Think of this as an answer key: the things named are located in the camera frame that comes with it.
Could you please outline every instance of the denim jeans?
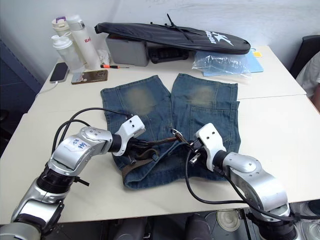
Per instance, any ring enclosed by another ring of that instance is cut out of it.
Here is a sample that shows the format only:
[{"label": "denim jeans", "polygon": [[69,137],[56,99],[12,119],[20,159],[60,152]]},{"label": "denim jeans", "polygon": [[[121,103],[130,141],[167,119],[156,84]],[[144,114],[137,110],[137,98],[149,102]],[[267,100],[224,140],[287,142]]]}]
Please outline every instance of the denim jeans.
[{"label": "denim jeans", "polygon": [[[187,74],[179,74],[174,81],[172,93],[163,85],[157,75],[105,88],[101,91],[103,107],[138,115],[146,131],[138,137],[146,141],[156,141],[173,137],[171,129],[182,133],[183,137],[195,140],[195,133],[207,123],[213,123],[222,136],[223,145],[229,152],[238,152],[240,136],[238,131],[238,85],[204,80]],[[108,130],[118,131],[123,115],[105,112]],[[184,167],[187,151],[179,147],[171,149],[179,142],[165,143],[156,147],[158,157],[140,166],[123,180],[131,189],[150,188],[168,184],[185,177]],[[128,164],[128,157],[113,156],[117,167],[122,170]],[[215,172],[196,164],[188,169],[190,177],[222,180]]]}]

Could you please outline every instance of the white water bottle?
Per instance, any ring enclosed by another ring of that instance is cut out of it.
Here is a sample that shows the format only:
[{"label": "white water bottle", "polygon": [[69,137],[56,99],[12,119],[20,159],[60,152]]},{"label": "white water bottle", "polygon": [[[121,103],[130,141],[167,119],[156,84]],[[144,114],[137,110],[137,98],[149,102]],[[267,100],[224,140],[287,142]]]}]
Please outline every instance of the white water bottle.
[{"label": "white water bottle", "polygon": [[67,36],[54,35],[51,37],[52,45],[60,54],[72,73],[81,73],[85,66],[81,62],[73,42]]},{"label": "white water bottle", "polygon": [[87,63],[87,68],[91,70],[99,70],[101,65],[99,56],[80,16],[67,16],[66,21],[72,32],[73,38]]}]

